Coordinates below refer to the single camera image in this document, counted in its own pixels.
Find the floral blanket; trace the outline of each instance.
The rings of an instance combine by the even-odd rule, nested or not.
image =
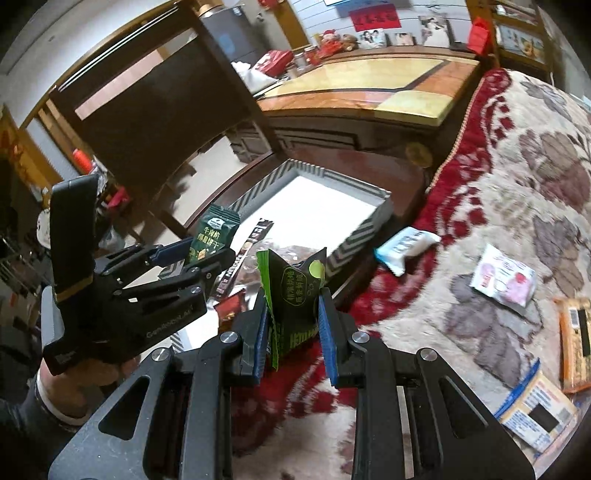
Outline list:
[[[492,411],[536,358],[559,385],[553,299],[591,296],[590,121],[539,80],[487,73],[413,224],[441,244],[400,278],[377,270],[350,311],[361,328],[392,348],[434,348]],[[469,287],[488,243],[537,273],[523,317]],[[317,342],[306,345],[254,395],[235,392],[237,479],[350,478],[355,395],[330,386],[321,355]],[[565,441],[555,442],[554,455]],[[534,466],[547,466],[523,449]]]

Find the red paper sign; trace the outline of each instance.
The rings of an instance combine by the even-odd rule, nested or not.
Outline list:
[[[349,13],[356,32],[375,28],[400,28],[400,19],[393,4],[360,8]]]

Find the black and green snack bag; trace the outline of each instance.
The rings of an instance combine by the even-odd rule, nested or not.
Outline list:
[[[197,226],[186,264],[201,260],[224,247],[229,247],[240,226],[240,214],[219,205],[211,205]]]
[[[271,361],[277,370],[282,356],[318,333],[316,302],[324,286],[326,248],[294,265],[273,250],[257,252],[256,261],[271,312]]]

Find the human hand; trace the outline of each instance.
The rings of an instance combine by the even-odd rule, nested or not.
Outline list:
[[[128,378],[138,365],[139,357],[122,365],[109,365],[89,358],[60,375],[52,375],[43,360],[39,369],[39,379],[55,408],[68,417],[82,418],[88,410],[83,391],[85,387],[111,385],[120,375]]]

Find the dark sleeve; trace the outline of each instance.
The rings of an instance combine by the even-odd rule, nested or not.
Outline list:
[[[0,433],[11,450],[26,452],[45,474],[56,456],[77,432],[78,427],[66,425],[45,407],[36,382],[21,405],[0,400]]]

